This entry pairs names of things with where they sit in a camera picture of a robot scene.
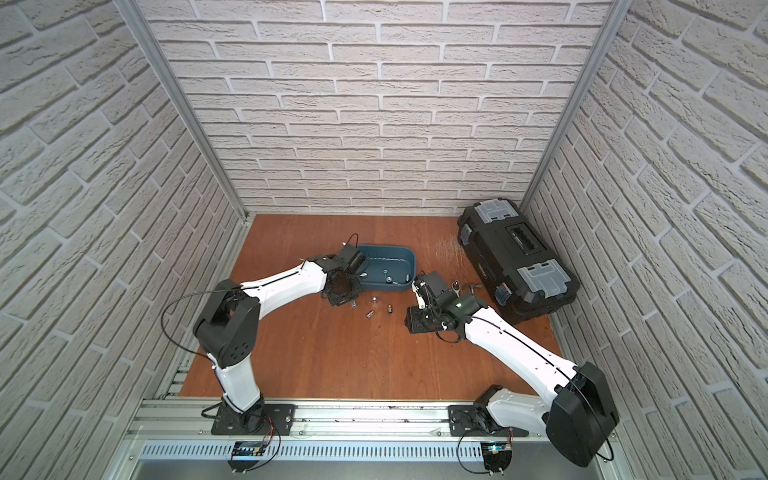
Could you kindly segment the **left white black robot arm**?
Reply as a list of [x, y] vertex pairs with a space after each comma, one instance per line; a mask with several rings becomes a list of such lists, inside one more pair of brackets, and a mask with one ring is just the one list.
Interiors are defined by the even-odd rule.
[[260, 321], [302, 297], [319, 294], [332, 306], [346, 304], [363, 291], [358, 275], [364, 255], [354, 233], [334, 254], [318, 255], [270, 277], [237, 283], [231, 279], [202, 291], [208, 300], [195, 321], [193, 333], [212, 363], [223, 390], [211, 417], [213, 435], [287, 434], [293, 407], [268, 405], [252, 369]]

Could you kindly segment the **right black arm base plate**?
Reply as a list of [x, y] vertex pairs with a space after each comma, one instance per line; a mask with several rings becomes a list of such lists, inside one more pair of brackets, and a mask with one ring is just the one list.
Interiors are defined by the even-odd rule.
[[447, 407], [450, 434], [452, 437], [485, 435], [493, 437], [528, 437], [529, 432], [517, 427], [501, 427], [488, 413], [478, 411], [474, 405], [454, 404]]

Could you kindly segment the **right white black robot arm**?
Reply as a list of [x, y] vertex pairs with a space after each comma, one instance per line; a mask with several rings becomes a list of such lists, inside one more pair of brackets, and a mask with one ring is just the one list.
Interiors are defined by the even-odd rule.
[[515, 428], [545, 435], [571, 463], [586, 467], [608, 445], [620, 417], [603, 371], [577, 365], [545, 349], [506, 322], [473, 293], [449, 287], [438, 272], [414, 277], [417, 303], [407, 310], [412, 334], [454, 332], [493, 355], [534, 392], [522, 395], [499, 385], [473, 404], [472, 430], [491, 434]]

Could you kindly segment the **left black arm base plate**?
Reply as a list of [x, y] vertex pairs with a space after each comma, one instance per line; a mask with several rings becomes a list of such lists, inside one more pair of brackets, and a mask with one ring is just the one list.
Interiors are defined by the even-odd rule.
[[265, 435], [271, 427], [276, 434], [289, 435], [297, 406], [288, 403], [254, 405], [245, 413], [238, 413], [223, 403], [216, 413], [211, 427], [212, 435], [258, 436]]

